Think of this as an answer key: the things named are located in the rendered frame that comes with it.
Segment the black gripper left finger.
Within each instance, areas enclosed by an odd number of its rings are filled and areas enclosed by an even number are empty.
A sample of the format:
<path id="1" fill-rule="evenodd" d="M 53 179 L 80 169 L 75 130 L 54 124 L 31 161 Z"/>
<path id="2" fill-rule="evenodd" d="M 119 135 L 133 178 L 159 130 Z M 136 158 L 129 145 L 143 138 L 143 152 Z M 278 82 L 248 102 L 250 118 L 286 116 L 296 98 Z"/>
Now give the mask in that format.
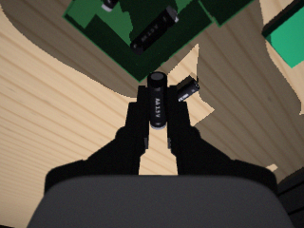
<path id="1" fill-rule="evenodd" d="M 60 181 L 91 175 L 139 175 L 141 156 L 149 144 L 148 89 L 139 85 L 137 102 L 129 102 L 125 126 L 115 139 L 90 155 L 49 170 L 45 177 L 44 194 Z"/>

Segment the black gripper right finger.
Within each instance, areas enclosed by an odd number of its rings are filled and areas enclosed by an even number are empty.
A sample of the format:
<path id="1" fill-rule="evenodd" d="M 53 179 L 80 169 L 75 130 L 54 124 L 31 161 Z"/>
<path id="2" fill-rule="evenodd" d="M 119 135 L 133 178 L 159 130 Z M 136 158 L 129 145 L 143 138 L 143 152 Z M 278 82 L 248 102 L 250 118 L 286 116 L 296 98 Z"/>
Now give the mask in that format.
<path id="1" fill-rule="evenodd" d="M 259 182 L 278 198 L 276 175 L 268 168 L 231 160 L 201 138 L 190 124 L 187 102 L 179 102 L 177 85 L 167 87 L 167 145 L 176 157 L 178 175 L 233 176 Z"/>

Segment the green bins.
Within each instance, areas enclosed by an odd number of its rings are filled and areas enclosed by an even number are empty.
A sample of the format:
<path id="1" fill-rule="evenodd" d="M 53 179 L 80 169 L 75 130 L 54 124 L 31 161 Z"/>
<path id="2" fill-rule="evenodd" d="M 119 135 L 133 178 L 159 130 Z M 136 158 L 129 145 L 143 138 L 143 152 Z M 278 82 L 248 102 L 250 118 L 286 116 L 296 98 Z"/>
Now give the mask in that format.
<path id="1" fill-rule="evenodd" d="M 72 0 L 62 17 L 140 83 L 213 23 L 222 27 L 254 1 L 119 0 L 107 11 L 105 0 Z M 130 43 L 168 6 L 180 20 L 136 55 Z"/>

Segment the black aa battery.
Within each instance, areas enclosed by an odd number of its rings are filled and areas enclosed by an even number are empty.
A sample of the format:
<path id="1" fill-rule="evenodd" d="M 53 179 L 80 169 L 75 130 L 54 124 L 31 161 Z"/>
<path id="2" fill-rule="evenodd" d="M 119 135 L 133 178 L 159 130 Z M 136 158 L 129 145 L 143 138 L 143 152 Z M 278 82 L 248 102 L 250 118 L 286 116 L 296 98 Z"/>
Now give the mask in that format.
<path id="1" fill-rule="evenodd" d="M 136 55 L 143 54 L 180 19 L 175 9 L 168 6 L 155 18 L 131 43 L 130 48 Z"/>
<path id="2" fill-rule="evenodd" d="M 118 2 L 119 0 L 105 0 L 102 5 L 102 8 L 107 11 L 112 11 Z"/>
<path id="3" fill-rule="evenodd" d="M 195 80 L 190 81 L 178 90 L 179 102 L 184 101 L 198 90 L 200 90 L 198 83 Z"/>
<path id="4" fill-rule="evenodd" d="M 166 127 L 167 75 L 155 71 L 147 76 L 150 126 L 161 130 Z"/>

